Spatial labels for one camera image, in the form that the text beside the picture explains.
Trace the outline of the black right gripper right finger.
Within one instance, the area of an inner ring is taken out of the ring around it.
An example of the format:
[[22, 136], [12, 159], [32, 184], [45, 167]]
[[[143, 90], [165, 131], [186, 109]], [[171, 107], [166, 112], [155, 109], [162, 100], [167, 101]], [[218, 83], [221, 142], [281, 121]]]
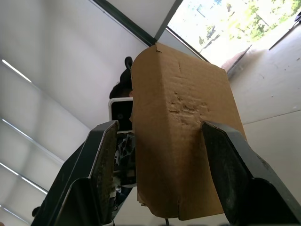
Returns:
[[212, 180], [230, 223], [300, 223], [301, 206], [236, 129], [202, 125]]

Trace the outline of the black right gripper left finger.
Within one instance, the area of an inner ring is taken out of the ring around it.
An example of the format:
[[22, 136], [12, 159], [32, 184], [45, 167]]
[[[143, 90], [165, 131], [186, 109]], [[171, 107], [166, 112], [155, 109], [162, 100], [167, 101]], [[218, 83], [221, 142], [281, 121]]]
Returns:
[[92, 129], [64, 162], [33, 226], [102, 226], [113, 184], [118, 121]]

